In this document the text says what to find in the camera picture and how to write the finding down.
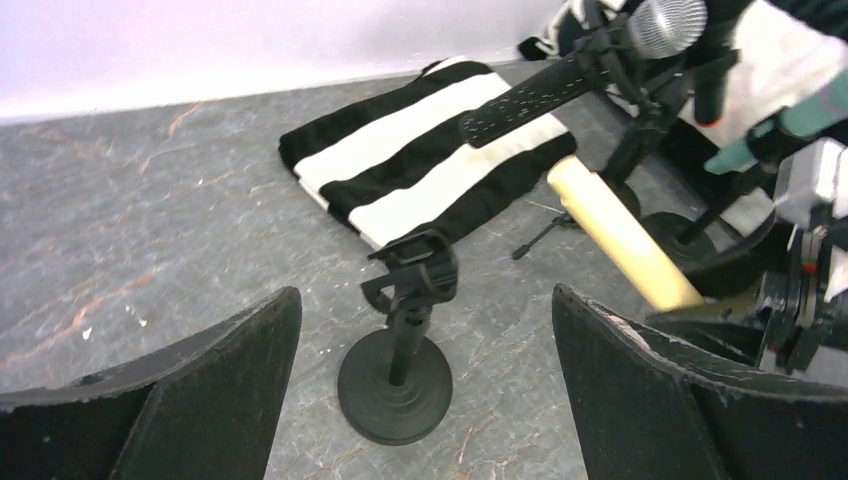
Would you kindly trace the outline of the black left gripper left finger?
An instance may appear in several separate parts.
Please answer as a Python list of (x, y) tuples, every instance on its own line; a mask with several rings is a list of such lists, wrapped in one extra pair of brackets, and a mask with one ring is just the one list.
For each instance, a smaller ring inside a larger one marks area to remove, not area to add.
[(262, 478), (301, 322), (284, 287), (133, 361), (3, 394), (2, 477)]

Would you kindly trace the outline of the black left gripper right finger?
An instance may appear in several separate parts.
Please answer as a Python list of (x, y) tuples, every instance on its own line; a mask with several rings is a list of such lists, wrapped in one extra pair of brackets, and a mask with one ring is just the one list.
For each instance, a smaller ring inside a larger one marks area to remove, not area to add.
[(847, 391), (748, 366), (560, 284), (552, 327), (592, 479), (843, 479)]

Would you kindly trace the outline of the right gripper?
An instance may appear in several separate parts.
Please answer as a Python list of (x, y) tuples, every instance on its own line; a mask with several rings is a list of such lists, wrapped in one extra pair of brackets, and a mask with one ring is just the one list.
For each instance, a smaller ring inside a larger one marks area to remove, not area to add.
[(808, 370), (821, 348), (847, 349), (847, 217), (811, 209), (763, 276), (758, 313), (726, 300), (645, 316), (645, 324), (720, 357), (787, 375)]

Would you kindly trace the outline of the round base mic stand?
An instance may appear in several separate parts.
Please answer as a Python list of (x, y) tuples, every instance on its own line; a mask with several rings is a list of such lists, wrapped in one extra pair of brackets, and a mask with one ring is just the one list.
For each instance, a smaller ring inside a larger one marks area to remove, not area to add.
[(706, 229), (737, 200), (768, 183), (777, 172), (775, 164), (758, 164), (739, 174), (695, 220), (671, 212), (656, 212), (644, 216), (641, 226), (675, 265), (683, 270), (694, 268), (717, 253)]
[(453, 378), (426, 334), (434, 306), (454, 299), (458, 261), (436, 230), (394, 241), (370, 254), (387, 271), (361, 291), (385, 327), (362, 337), (342, 361), (337, 396), (349, 425), (367, 440), (412, 444), (430, 434), (451, 404)]
[(616, 185), (613, 192), (634, 218), (639, 219), (642, 216), (640, 200), (627, 183)]

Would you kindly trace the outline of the cream beige microphone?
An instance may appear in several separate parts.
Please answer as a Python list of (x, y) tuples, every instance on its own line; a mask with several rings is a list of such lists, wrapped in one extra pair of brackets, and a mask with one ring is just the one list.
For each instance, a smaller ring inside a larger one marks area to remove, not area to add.
[(576, 223), (641, 296), (665, 312), (705, 302), (600, 176), (575, 155), (555, 164), (547, 182)]

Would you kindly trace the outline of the teal green microphone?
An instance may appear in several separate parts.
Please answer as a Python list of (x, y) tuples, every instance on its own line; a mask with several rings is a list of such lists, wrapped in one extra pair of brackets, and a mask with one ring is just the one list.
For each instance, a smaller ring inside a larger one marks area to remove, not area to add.
[(793, 148), (847, 119), (847, 69), (797, 104), (783, 107), (751, 127), (743, 138), (723, 147), (704, 163), (720, 175), (752, 162), (783, 159)]

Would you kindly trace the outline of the black glitter microphone silver head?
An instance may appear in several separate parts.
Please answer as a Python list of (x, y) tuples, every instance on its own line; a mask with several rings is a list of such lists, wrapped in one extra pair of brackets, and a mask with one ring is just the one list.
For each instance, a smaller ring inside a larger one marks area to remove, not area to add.
[(613, 84), (625, 100), (652, 111), (647, 63), (691, 47), (707, 24), (703, 1), (643, 1), (612, 19), (600, 1), (584, 3), (590, 29), (568, 55), (462, 117), (462, 138), (481, 148), (558, 107)]

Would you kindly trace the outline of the black microphone orange end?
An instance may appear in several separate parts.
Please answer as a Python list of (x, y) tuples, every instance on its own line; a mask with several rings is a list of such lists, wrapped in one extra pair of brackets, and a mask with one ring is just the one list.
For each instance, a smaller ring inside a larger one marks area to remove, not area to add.
[(692, 76), (693, 118), (702, 127), (715, 126), (722, 118), (730, 69), (739, 61), (734, 47), (737, 26), (752, 0), (706, 1), (706, 28), (689, 49)]

